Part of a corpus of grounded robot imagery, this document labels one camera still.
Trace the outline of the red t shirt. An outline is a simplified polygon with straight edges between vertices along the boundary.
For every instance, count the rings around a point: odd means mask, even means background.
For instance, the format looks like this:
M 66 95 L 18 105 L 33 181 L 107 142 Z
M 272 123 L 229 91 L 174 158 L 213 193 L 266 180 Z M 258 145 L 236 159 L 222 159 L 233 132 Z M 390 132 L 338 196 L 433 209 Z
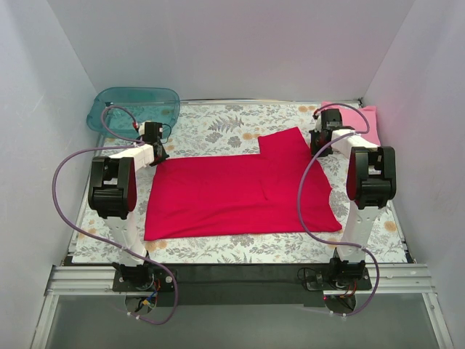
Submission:
M 334 233 L 331 185 L 299 128 L 260 136 L 258 154 L 169 159 L 156 168 L 147 241 L 262 233 Z

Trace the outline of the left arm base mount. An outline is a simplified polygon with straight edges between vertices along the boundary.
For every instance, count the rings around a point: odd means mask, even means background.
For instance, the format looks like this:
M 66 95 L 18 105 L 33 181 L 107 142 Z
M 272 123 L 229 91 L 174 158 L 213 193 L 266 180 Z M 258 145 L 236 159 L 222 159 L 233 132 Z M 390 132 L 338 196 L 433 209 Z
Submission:
M 164 269 L 153 265 L 114 265 L 116 271 L 113 279 L 114 292 L 173 292 L 174 276 L 170 276 Z

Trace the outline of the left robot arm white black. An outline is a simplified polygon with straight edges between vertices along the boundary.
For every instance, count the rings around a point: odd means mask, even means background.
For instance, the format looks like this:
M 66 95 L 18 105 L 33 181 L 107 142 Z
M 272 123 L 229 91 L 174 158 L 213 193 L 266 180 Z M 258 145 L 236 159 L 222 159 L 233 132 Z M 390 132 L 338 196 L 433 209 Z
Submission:
M 134 210 L 137 205 L 136 172 L 155 166 L 168 158 L 162 144 L 167 124 L 146 121 L 139 127 L 139 138 L 144 145 L 135 145 L 110 156 L 92 159 L 89 180 L 89 207 L 97 212 L 109 228 L 113 240 L 123 250 L 129 250 L 122 259 L 113 263 L 121 280 L 137 290 L 153 287 L 155 276 L 143 265 L 139 256 L 146 255 Z

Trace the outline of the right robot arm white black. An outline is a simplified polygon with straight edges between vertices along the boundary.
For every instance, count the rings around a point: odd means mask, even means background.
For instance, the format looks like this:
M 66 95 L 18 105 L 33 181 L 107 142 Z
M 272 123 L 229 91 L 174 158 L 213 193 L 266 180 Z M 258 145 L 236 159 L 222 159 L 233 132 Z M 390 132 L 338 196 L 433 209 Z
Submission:
M 327 265 L 315 272 L 310 286 L 319 289 L 370 289 L 365 252 L 379 212 L 396 193 L 395 150 L 366 140 L 351 126 L 345 126 L 341 111 L 330 107 L 314 113 L 310 132 L 313 156 L 334 151 L 349 160 L 346 192 L 349 215 L 341 239 Z

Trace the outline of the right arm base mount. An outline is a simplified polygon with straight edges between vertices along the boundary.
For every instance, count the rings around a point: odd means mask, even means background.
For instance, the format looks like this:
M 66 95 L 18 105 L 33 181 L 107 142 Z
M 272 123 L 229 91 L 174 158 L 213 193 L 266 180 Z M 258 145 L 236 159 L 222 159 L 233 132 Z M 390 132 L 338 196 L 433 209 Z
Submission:
M 306 291 L 337 291 L 350 294 L 353 291 L 371 291 L 372 283 L 368 276 L 361 279 L 337 281 L 330 278 L 323 269 L 302 267 L 296 277 Z

